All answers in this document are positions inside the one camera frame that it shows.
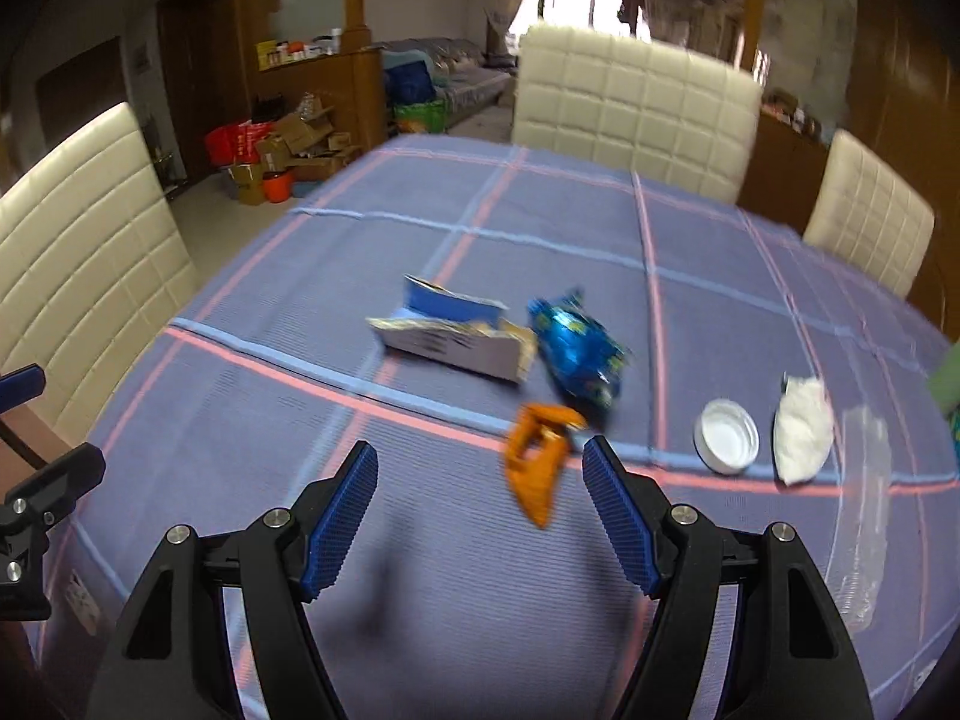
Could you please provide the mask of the orange snack wrapper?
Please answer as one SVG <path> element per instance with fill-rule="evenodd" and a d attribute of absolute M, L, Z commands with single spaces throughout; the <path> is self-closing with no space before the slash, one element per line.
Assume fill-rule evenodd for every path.
<path fill-rule="evenodd" d="M 550 525 L 556 483 L 571 454 L 573 434 L 586 426 L 569 406 L 528 403 L 517 411 L 503 449 L 506 483 L 537 528 Z"/>

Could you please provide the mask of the cream quilted chair left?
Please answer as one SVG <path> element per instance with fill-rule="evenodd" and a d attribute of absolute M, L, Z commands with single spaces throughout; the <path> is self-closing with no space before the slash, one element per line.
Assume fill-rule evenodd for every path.
<path fill-rule="evenodd" d="M 68 444 L 199 289 L 132 107 L 99 114 L 2 197 L 2 367 L 37 364 Z"/>

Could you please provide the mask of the white bottle cap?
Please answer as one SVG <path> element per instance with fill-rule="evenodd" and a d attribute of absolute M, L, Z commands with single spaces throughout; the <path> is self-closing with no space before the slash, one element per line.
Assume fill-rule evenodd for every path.
<path fill-rule="evenodd" d="M 708 401 L 698 415 L 693 444 L 711 472 L 737 476 L 757 460 L 760 436 L 755 421 L 742 406 L 718 398 Z"/>

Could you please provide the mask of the white crumpled paper ball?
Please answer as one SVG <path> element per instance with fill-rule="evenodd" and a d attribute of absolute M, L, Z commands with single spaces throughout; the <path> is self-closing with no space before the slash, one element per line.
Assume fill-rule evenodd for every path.
<path fill-rule="evenodd" d="M 773 460 L 784 486 L 809 483 L 832 451 L 835 415 L 825 382 L 786 376 L 773 421 Z"/>

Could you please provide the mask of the clear plastic wrapper strip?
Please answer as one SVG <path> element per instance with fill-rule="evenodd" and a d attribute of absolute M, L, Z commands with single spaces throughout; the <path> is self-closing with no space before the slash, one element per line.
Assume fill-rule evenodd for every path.
<path fill-rule="evenodd" d="M 861 405 L 844 411 L 844 470 L 825 583 L 850 634 L 869 629 L 884 582 L 892 486 L 887 423 Z"/>

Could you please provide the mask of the teal patterned tissue box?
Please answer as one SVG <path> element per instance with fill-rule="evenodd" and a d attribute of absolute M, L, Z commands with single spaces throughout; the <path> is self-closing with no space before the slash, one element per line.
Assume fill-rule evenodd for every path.
<path fill-rule="evenodd" d="M 952 436 L 953 450 L 957 455 L 957 465 L 960 463 L 960 410 L 955 410 L 950 415 L 950 435 Z"/>

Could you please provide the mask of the green cup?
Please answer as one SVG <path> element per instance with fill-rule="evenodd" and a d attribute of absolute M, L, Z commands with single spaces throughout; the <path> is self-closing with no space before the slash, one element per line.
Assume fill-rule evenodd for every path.
<path fill-rule="evenodd" d="M 950 418 L 960 405 L 960 341 L 947 351 L 929 374 L 928 388 L 944 418 Z"/>

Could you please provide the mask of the orange plastic bucket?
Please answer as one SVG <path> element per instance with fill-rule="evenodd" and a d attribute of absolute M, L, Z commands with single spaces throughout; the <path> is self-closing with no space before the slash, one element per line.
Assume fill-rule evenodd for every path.
<path fill-rule="evenodd" d="M 262 193 L 270 203 L 285 203 L 293 197 L 295 174 L 291 171 L 265 172 L 262 176 Z"/>

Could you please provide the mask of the blue foil snack wrapper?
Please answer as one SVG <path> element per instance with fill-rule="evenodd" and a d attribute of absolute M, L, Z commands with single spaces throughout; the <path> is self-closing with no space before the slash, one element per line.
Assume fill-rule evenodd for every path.
<path fill-rule="evenodd" d="M 628 351 L 584 310 L 584 291 L 531 299 L 527 318 L 556 387 L 572 400 L 610 410 L 620 398 Z"/>

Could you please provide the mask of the torn blue white carton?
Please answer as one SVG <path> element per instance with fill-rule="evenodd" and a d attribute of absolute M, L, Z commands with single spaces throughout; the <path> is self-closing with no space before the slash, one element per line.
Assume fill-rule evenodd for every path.
<path fill-rule="evenodd" d="M 405 302 L 366 322 L 386 348 L 505 382 L 526 382 L 537 355 L 530 328 L 509 320 L 500 301 L 454 293 L 407 275 Z"/>

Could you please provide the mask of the wooden divider cabinet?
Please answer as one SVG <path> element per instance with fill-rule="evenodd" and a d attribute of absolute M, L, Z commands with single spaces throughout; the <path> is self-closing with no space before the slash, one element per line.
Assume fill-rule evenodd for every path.
<path fill-rule="evenodd" d="M 345 54 L 321 55 L 257 71 L 252 96 L 281 96 L 295 109 L 306 93 L 331 107 L 337 130 L 350 132 L 355 145 L 373 151 L 387 140 L 387 104 L 382 80 L 382 52 L 365 47 Z"/>

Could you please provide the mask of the blue plaid tablecloth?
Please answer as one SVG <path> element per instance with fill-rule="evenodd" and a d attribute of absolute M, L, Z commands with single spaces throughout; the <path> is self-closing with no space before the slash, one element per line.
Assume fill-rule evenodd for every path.
<path fill-rule="evenodd" d="M 309 193 L 158 337 L 94 427 L 103 484 L 47 558 L 39 667 L 70 710 L 167 528 L 244 527 L 329 476 L 357 440 L 379 484 L 309 621 L 355 718 L 604 718 L 654 606 L 626 582 L 576 461 L 547 528 L 505 480 L 503 442 L 556 392 L 387 355 L 366 322 L 405 277 L 494 299 L 584 291 L 628 351 L 604 431 L 628 465 L 723 527 L 797 528 L 823 577 L 843 483 L 844 411 L 889 428 L 885 575 L 853 634 L 878 717 L 910 699 L 958 626 L 958 466 L 926 385 L 946 337 L 871 278 L 745 211 L 546 151 L 405 137 Z M 773 421 L 786 376 L 825 382 L 832 451 L 784 486 Z M 693 427 L 724 398 L 757 460 L 711 472 Z"/>

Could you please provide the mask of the colourful woven bag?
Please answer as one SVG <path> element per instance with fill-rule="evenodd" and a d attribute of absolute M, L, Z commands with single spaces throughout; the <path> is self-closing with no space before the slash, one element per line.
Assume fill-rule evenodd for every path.
<path fill-rule="evenodd" d="M 394 107 L 394 122 L 398 133 L 444 133 L 448 130 L 448 105 L 444 99 L 398 104 Z"/>

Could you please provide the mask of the grey sofa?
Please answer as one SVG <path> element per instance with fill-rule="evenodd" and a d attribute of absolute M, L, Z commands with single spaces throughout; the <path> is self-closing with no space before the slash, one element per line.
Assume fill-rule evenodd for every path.
<path fill-rule="evenodd" d="M 512 65 L 491 68 L 483 49 L 464 37 L 407 37 L 379 48 L 384 70 L 425 64 L 436 98 L 446 106 L 446 128 L 498 103 L 514 80 Z"/>

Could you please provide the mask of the cream quilted chair far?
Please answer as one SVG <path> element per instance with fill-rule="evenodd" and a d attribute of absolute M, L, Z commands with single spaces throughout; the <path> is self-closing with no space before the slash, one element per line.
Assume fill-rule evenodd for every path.
<path fill-rule="evenodd" d="M 708 55 L 539 23 L 521 41 L 512 141 L 733 205 L 761 86 Z"/>

